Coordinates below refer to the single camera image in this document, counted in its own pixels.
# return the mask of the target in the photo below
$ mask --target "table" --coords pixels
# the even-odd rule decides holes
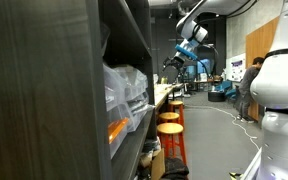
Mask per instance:
[[[159,110],[165,102],[167,103],[168,95],[173,93],[174,99],[174,90],[181,89],[184,87],[184,84],[157,84],[154,86],[154,99],[155,99],[155,109]]]

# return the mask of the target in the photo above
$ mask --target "cable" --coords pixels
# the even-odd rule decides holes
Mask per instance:
[[[213,49],[214,53],[215,53],[215,56],[214,56],[214,63],[213,63],[213,66],[212,66],[212,70],[210,72],[211,75],[214,74],[214,70],[216,69],[216,64],[217,64],[217,59],[218,59],[218,51],[216,50],[216,48],[214,46],[210,46],[208,44],[202,44],[201,46],[204,46],[204,47],[207,47],[207,48],[210,48],[210,49]]]
[[[253,141],[253,139],[257,139],[257,137],[256,137],[256,136],[251,136],[251,135],[249,135],[249,134],[247,133],[246,129],[245,129],[243,126],[235,123],[236,117],[235,117],[232,113],[226,112],[226,111],[224,111],[224,110],[221,110],[221,109],[218,109],[218,108],[215,108],[215,107],[210,107],[210,106],[193,106],[193,105],[185,105],[185,106],[186,106],[186,107],[191,107],[191,108],[194,108],[194,109],[198,109],[198,108],[199,108],[199,109],[214,109],[214,110],[220,111],[220,112],[222,112],[222,113],[225,113],[225,114],[227,114],[227,115],[230,115],[230,116],[234,119],[234,120],[232,121],[232,124],[235,125],[235,126],[239,126],[241,129],[243,129],[243,130],[244,130],[244,133],[246,134],[246,136],[248,136],[248,137],[250,138],[250,141],[256,146],[257,150],[260,149],[260,148],[258,147],[258,145]]]
[[[221,19],[225,19],[225,18],[226,18],[226,16],[220,16],[220,17],[215,17],[215,18],[204,19],[204,20],[196,22],[196,25],[200,26],[201,23],[204,23],[204,22],[217,21],[217,20],[221,20]]]
[[[208,77],[208,78],[211,78],[211,75],[208,73],[205,64],[204,64],[201,60],[199,60],[199,59],[197,59],[196,61],[202,64],[202,66],[203,66],[203,68],[204,68],[204,70],[205,70],[205,73],[206,73],[207,77]]]
[[[227,18],[232,18],[232,17],[236,17],[236,16],[239,16],[239,15],[241,15],[241,14],[243,14],[243,13],[245,13],[246,11],[248,11],[249,9],[251,9],[251,7],[253,7],[257,2],[258,2],[259,0],[255,0],[252,4],[251,4],[251,6],[250,7],[248,7],[247,9],[245,9],[243,12],[241,12],[241,13],[238,13],[238,14],[236,14],[236,15],[233,15],[233,16],[228,16]]]

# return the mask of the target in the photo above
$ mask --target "box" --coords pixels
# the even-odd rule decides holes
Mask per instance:
[[[206,73],[200,74],[200,81],[201,82],[207,82],[207,74]]]
[[[136,131],[145,114],[146,111],[133,114],[127,103],[119,104],[107,112],[109,122],[114,122],[116,120],[127,117],[129,119],[127,123],[127,132]]]
[[[118,121],[114,121],[108,126],[111,159],[127,135],[127,122],[128,118],[124,118]]]
[[[137,108],[140,108],[141,106],[143,106],[145,104],[148,104],[148,101],[149,101],[148,94],[145,91],[144,93],[137,96],[133,100],[128,101],[127,103],[129,105],[130,110],[133,112],[133,111],[136,111]]]
[[[130,101],[146,91],[147,77],[140,70],[132,66],[116,67],[114,70],[127,82],[124,94],[126,101]]]
[[[125,102],[127,82],[116,71],[103,65],[105,82],[106,111]]]
[[[151,176],[152,180],[160,180],[165,173],[165,159],[164,159],[164,149],[155,156],[152,161]]]

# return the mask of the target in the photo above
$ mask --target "person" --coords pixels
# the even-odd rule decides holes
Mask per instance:
[[[254,120],[252,120],[248,116],[248,108],[250,107],[252,100],[250,88],[253,80],[261,70],[263,63],[264,58],[254,58],[252,66],[245,71],[245,74],[239,86],[241,101],[239,104],[239,115],[236,117],[236,119],[241,120],[242,122],[254,123]]]

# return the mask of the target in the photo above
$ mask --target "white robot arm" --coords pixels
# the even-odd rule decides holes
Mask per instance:
[[[167,58],[164,61],[164,69],[172,66],[179,71],[185,61],[197,60],[197,56],[193,51],[195,47],[201,45],[207,37],[207,30],[194,21],[197,16],[206,12],[227,15],[228,10],[233,11],[232,8],[234,7],[223,6],[221,1],[200,0],[186,16],[178,22],[176,31],[184,38],[184,41],[175,47],[177,50],[175,56],[172,59]]]
[[[266,107],[256,179],[288,180],[288,0],[284,1],[272,47],[251,85],[251,93]]]

